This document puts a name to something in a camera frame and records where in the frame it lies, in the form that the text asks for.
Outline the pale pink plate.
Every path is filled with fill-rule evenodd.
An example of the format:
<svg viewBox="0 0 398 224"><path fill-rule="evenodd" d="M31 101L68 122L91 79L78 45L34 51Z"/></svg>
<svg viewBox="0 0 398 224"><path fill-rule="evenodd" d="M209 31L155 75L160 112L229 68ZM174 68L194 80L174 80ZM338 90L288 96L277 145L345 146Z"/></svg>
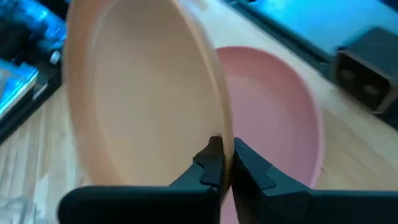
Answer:
<svg viewBox="0 0 398 224"><path fill-rule="evenodd" d="M217 52L231 95L235 139L313 189L325 144L321 112L304 81L263 50L220 47ZM221 224L242 224L232 185L221 210Z"/></svg>

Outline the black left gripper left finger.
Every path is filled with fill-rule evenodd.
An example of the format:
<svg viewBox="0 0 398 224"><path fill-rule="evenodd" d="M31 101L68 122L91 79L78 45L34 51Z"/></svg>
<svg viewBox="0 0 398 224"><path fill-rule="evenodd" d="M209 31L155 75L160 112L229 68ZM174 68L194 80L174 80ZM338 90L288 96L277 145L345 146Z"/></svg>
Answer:
<svg viewBox="0 0 398 224"><path fill-rule="evenodd" d="M220 224L224 153L213 136L169 186L80 187L60 201L59 224Z"/></svg>

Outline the beige plate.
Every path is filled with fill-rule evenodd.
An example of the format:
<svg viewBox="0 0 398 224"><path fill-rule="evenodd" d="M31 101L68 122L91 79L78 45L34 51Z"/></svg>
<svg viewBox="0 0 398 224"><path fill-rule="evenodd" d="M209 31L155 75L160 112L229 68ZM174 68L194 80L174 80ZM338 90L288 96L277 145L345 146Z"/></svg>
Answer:
<svg viewBox="0 0 398 224"><path fill-rule="evenodd" d="M89 183L168 185L233 125L216 50L191 0L72 0L63 75Z"/></svg>

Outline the black Netgear network switch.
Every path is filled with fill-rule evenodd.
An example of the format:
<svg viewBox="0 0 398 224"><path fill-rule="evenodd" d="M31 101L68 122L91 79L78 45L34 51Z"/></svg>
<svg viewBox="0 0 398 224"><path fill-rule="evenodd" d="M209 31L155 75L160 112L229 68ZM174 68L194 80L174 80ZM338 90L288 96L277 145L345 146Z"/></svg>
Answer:
<svg viewBox="0 0 398 224"><path fill-rule="evenodd" d="M339 47L333 81L372 113L398 99L398 34L373 27Z"/></svg>

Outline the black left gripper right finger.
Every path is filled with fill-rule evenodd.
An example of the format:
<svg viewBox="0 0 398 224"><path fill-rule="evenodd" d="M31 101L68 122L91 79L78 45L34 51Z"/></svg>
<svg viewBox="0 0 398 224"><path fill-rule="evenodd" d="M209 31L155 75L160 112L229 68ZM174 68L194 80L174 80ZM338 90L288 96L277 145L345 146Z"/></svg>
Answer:
<svg viewBox="0 0 398 224"><path fill-rule="evenodd" d="M240 138L231 185L242 224L398 224L398 191L311 189Z"/></svg>

